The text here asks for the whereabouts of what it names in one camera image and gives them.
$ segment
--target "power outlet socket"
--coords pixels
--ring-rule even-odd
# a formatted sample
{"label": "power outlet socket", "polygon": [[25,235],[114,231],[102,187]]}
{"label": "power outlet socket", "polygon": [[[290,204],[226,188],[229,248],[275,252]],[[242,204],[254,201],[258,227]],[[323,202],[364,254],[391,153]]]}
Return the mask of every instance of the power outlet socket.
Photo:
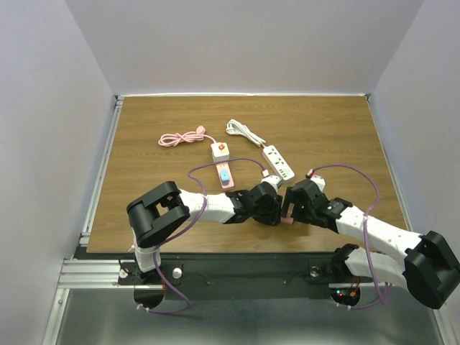
{"label": "power outlet socket", "polygon": [[264,147],[262,155],[264,156],[265,160],[268,162],[270,167],[272,167],[273,171],[275,171],[284,182],[290,182],[294,179],[295,174],[293,170],[286,163],[285,159],[278,152],[275,146],[270,145]]}

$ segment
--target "wooden table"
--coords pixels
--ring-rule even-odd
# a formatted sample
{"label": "wooden table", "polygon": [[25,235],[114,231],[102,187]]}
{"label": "wooden table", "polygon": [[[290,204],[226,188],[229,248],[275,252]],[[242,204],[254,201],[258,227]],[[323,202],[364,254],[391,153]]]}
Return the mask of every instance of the wooden table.
{"label": "wooden table", "polygon": [[[344,162],[369,173],[381,190],[373,215],[405,229],[395,189],[364,97],[139,97],[126,98],[88,245],[89,252],[126,252],[133,242],[126,206],[156,185],[174,180],[179,188],[200,192],[187,177],[192,167],[211,162],[211,140],[160,147],[161,134],[185,133],[204,125],[207,134],[229,145],[231,157],[251,157],[266,164],[262,149],[225,132],[236,119],[274,144],[296,173],[305,178],[315,166]],[[238,189],[260,182],[250,162],[230,164]],[[208,193],[221,193],[214,167],[196,175]],[[326,195],[341,197],[365,209],[374,202],[372,186],[355,172],[321,171]],[[284,195],[285,189],[279,192]],[[166,244],[166,252],[301,252],[329,251],[359,243],[327,229],[305,224],[265,226],[198,223]]]}

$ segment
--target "white wall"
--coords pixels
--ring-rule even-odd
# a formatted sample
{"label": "white wall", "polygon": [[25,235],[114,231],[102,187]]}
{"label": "white wall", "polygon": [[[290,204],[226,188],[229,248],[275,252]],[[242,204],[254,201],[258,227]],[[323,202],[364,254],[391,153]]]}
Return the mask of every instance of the white wall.
{"label": "white wall", "polygon": [[422,0],[66,0],[115,93],[367,93]]}
{"label": "white wall", "polygon": [[63,0],[0,11],[0,344],[41,344],[113,111]]}
{"label": "white wall", "polygon": [[[426,0],[370,98],[414,231],[460,257],[460,1]],[[460,330],[460,289],[448,301]]]}

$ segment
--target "small power strip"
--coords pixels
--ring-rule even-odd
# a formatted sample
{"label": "small power strip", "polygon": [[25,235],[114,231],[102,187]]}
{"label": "small power strip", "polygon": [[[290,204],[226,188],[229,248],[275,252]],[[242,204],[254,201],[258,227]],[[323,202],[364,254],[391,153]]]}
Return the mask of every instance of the small power strip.
{"label": "small power strip", "polygon": [[295,177],[293,170],[289,167],[275,146],[270,145],[264,147],[262,155],[267,163],[270,164],[270,167],[272,167],[284,182],[290,182]]}

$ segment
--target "pink cable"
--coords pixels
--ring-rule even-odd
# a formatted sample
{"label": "pink cable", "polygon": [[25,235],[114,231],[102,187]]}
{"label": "pink cable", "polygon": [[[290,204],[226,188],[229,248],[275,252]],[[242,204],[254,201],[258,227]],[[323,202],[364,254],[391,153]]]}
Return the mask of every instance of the pink cable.
{"label": "pink cable", "polygon": [[160,137],[160,140],[158,140],[158,144],[159,146],[170,147],[177,146],[180,142],[199,142],[204,138],[209,138],[213,142],[216,142],[216,140],[213,137],[204,134],[205,132],[206,128],[204,128],[203,126],[198,126],[198,128],[194,132],[187,132],[185,134],[163,134]]}

